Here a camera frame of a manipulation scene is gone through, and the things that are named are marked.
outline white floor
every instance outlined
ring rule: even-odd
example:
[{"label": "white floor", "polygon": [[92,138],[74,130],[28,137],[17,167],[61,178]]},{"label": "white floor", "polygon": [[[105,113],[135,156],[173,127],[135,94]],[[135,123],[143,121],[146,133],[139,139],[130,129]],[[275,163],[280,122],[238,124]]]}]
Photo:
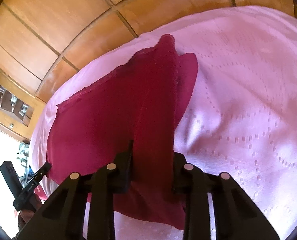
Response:
[{"label": "white floor", "polygon": [[[4,161],[12,161],[19,176],[24,173],[19,160],[16,159],[19,142],[0,132],[0,165]],[[4,181],[0,172],[0,225],[4,231],[12,238],[18,232],[18,222],[14,214],[14,197]]]}]

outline silver rivet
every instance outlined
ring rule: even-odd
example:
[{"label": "silver rivet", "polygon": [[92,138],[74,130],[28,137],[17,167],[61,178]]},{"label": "silver rivet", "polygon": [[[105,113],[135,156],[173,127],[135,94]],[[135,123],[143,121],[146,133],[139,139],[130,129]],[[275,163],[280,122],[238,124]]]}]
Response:
[{"label": "silver rivet", "polygon": [[191,163],[186,163],[184,165],[184,169],[186,169],[187,171],[191,171],[194,169],[194,166]]},{"label": "silver rivet", "polygon": [[223,173],[221,173],[221,178],[222,179],[229,179],[230,175],[228,173],[226,173],[226,172],[223,172]]},{"label": "silver rivet", "polygon": [[110,163],[110,164],[108,164],[107,166],[106,166],[106,168],[108,169],[108,170],[115,170],[116,169],[116,164],[115,163]]},{"label": "silver rivet", "polygon": [[71,173],[71,175],[69,176],[71,179],[78,179],[80,175],[77,172],[73,172]]}]

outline pink bedsheet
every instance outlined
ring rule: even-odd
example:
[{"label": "pink bedsheet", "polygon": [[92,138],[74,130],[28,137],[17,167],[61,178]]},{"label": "pink bedsheet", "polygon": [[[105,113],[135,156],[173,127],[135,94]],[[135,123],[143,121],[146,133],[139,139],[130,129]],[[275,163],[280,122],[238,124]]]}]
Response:
[{"label": "pink bedsheet", "polygon": [[[89,63],[47,103],[34,130],[33,170],[46,160],[56,105],[125,64],[162,34],[199,71],[174,150],[203,171],[229,172],[285,239],[297,225],[297,19],[256,6],[222,8],[164,25]],[[57,184],[44,178],[50,195]],[[181,239],[171,226],[115,213],[118,239]]]}]

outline folded red fabric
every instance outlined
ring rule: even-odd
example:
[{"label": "folded red fabric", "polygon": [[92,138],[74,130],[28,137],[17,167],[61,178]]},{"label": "folded red fabric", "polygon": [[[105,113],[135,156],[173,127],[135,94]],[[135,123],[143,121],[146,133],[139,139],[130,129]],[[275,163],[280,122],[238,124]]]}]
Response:
[{"label": "folded red fabric", "polygon": [[184,199],[172,194],[174,130],[194,88],[193,53],[178,56],[173,36],[138,51],[94,84],[58,105],[47,141],[48,176],[60,184],[72,172],[96,172],[133,145],[127,194],[114,210],[145,221],[184,228]]}]

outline wooden cabinet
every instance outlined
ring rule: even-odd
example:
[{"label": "wooden cabinet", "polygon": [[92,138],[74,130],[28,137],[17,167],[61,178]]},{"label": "wooden cabinet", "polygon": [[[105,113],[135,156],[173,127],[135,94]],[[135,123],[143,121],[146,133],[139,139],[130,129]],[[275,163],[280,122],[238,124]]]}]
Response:
[{"label": "wooden cabinet", "polygon": [[30,140],[44,106],[0,70],[1,131],[17,140]]}]

